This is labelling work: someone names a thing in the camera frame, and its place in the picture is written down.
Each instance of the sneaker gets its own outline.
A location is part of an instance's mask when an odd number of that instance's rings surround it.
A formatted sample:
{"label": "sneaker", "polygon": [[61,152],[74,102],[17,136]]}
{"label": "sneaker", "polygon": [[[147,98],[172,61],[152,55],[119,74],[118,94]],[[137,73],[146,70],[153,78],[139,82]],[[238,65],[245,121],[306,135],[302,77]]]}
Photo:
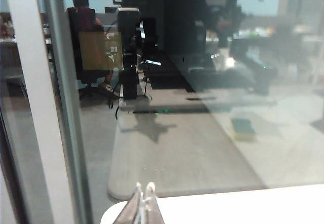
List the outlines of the sneaker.
{"label": "sneaker", "polygon": [[101,83],[99,86],[100,86],[102,89],[104,89],[105,91],[107,91],[107,92],[109,92],[109,93],[111,93],[111,94],[114,94],[114,96],[119,97],[119,93],[113,91],[113,88],[111,87],[110,84]]}

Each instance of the desk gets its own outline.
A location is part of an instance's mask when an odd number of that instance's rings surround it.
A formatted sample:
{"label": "desk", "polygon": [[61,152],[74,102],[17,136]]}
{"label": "desk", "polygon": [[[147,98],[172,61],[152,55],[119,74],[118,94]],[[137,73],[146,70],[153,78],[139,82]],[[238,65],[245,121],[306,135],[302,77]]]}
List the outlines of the desk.
{"label": "desk", "polygon": [[145,82],[144,75],[140,74],[138,88],[139,97],[135,100],[119,100],[121,111],[153,111],[153,110],[186,110],[206,111],[234,106],[274,105],[275,100],[254,93],[248,93],[245,89],[207,89],[198,93],[188,93],[184,89],[153,90],[147,83],[147,96],[143,96]]}
{"label": "desk", "polygon": [[[274,101],[243,89],[152,90],[152,99],[120,100],[109,194],[119,200],[134,184],[154,181],[162,197],[265,188],[258,175],[208,110],[235,105],[270,105]],[[125,111],[174,110],[172,114]]]}
{"label": "desk", "polygon": [[[165,223],[324,223],[324,184],[292,188],[159,198]],[[110,207],[111,224],[126,202]]]}

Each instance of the green sponge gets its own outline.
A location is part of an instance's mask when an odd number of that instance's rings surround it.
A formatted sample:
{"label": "green sponge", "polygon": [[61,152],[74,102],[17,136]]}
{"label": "green sponge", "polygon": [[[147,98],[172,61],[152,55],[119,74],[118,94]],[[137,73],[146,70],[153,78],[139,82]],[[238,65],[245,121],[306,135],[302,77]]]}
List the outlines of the green sponge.
{"label": "green sponge", "polygon": [[255,139],[255,130],[248,119],[231,119],[234,130],[234,138],[241,141],[253,141]]}

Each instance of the gray table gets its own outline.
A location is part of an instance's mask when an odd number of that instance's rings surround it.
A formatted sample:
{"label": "gray table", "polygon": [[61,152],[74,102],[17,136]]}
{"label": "gray table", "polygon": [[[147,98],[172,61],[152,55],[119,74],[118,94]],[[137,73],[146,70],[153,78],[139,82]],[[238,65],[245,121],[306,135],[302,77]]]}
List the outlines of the gray table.
{"label": "gray table", "polygon": [[[144,88],[141,82],[139,94]],[[243,89],[187,93],[152,90],[148,83],[147,97],[119,101],[109,194],[126,200],[137,181],[154,181],[160,197],[265,188],[209,110],[274,103]],[[173,113],[133,113],[165,109]]]}

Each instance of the person's leg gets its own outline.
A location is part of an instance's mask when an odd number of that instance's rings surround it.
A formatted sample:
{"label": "person's leg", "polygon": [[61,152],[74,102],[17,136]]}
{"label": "person's leg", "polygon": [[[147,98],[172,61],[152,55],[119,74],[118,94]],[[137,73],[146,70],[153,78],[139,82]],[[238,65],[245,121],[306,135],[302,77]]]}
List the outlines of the person's leg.
{"label": "person's leg", "polygon": [[[113,73],[113,70],[110,70],[109,74],[107,74],[105,76],[105,81],[103,83],[101,83],[101,87],[104,88],[106,91],[112,93],[113,92],[113,88],[111,87],[110,85],[110,82],[111,82],[111,78],[112,78],[112,73]],[[115,96],[119,96],[118,93],[116,92],[113,92]]]}
{"label": "person's leg", "polygon": [[113,70],[109,71],[109,74],[105,76],[105,83],[110,84],[111,78],[112,78]]}

